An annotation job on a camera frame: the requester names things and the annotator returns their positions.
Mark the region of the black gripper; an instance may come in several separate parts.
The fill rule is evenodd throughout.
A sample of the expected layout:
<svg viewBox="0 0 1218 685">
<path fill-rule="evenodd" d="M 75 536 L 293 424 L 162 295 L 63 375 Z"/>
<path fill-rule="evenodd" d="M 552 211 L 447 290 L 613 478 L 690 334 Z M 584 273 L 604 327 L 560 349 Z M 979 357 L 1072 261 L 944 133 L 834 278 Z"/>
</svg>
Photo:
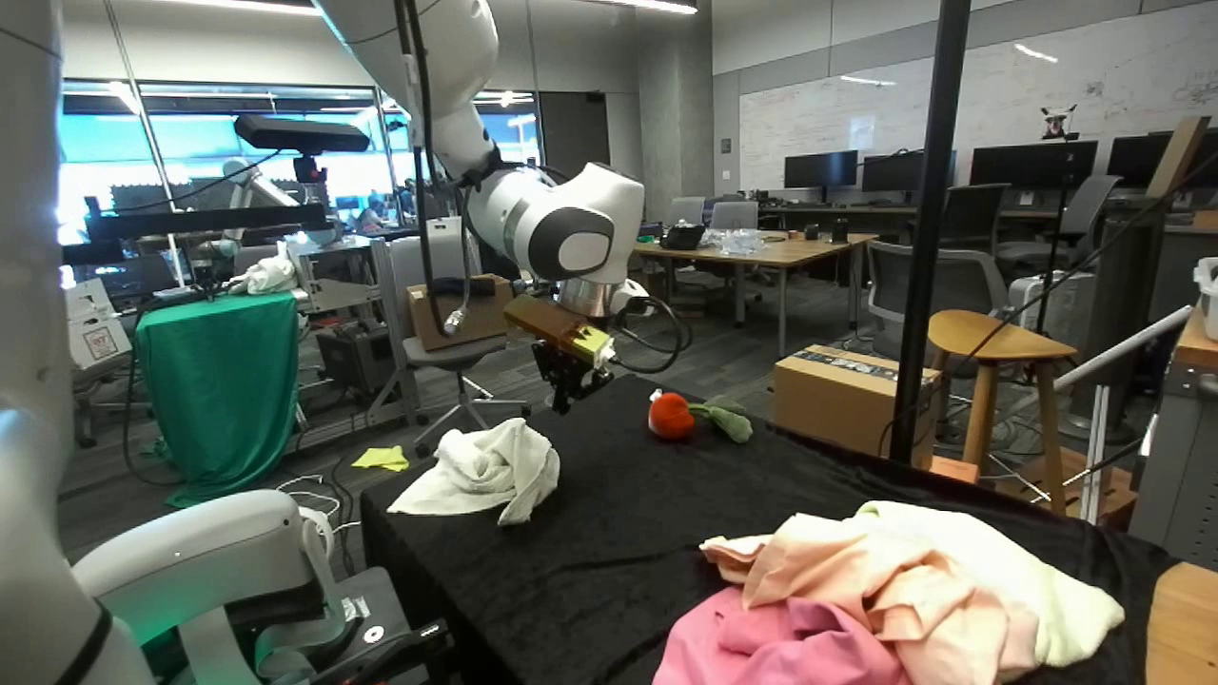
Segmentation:
<svg viewBox="0 0 1218 685">
<path fill-rule="evenodd" d="M 613 334 L 589 324 L 585 316 L 542 300 L 513 296 L 506 319 L 537 339 L 537 368 L 556 390 L 552 409 L 568 414 L 577 395 L 595 393 L 609 377 Z"/>
</svg>

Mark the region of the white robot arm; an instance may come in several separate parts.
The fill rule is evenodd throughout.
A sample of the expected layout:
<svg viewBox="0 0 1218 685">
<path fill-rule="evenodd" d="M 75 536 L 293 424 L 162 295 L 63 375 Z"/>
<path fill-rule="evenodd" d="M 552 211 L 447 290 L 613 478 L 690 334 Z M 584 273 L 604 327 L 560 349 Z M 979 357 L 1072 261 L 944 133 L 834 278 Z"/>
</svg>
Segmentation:
<svg viewBox="0 0 1218 685">
<path fill-rule="evenodd" d="M 485 245 L 552 281 L 609 290 L 642 219 L 642 187 L 601 163 L 556 185 L 509 167 L 472 96 L 497 61 L 486 0 L 317 0 L 331 34 L 425 133 L 468 195 Z M 0 121 L 0 674 L 15 685 L 154 685 L 132 631 L 81 588 L 57 542 L 72 452 L 72 357 L 60 296 L 57 0 L 0 0 L 0 65 L 19 108 Z"/>
</svg>

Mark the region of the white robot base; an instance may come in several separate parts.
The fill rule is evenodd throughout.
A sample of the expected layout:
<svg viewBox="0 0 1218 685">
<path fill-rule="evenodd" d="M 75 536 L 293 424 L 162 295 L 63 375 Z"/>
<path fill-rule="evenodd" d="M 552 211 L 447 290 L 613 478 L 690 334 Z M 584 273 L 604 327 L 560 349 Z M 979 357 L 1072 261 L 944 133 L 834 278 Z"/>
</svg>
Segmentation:
<svg viewBox="0 0 1218 685">
<path fill-rule="evenodd" d="M 331 566 L 334 531 L 285 492 L 208 498 L 93 550 L 72 574 L 162 685 L 447 685 L 386 566 Z"/>
</svg>

